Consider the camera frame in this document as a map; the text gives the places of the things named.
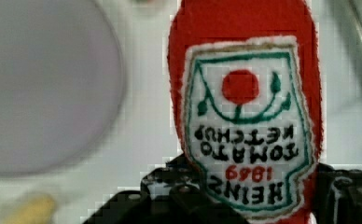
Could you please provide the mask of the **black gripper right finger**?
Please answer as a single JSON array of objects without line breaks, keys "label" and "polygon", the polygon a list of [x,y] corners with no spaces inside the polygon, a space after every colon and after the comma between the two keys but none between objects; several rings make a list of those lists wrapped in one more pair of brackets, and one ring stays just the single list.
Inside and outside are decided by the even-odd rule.
[{"label": "black gripper right finger", "polygon": [[362,224],[362,170],[320,163],[313,215],[317,224]]}]

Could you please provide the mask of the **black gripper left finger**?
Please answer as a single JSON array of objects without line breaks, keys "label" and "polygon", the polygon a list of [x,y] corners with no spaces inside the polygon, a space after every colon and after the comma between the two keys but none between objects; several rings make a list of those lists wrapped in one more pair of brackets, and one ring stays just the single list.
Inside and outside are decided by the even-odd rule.
[{"label": "black gripper left finger", "polygon": [[200,177],[180,155],[142,178],[139,190],[110,198],[83,224],[250,224],[200,189]]}]

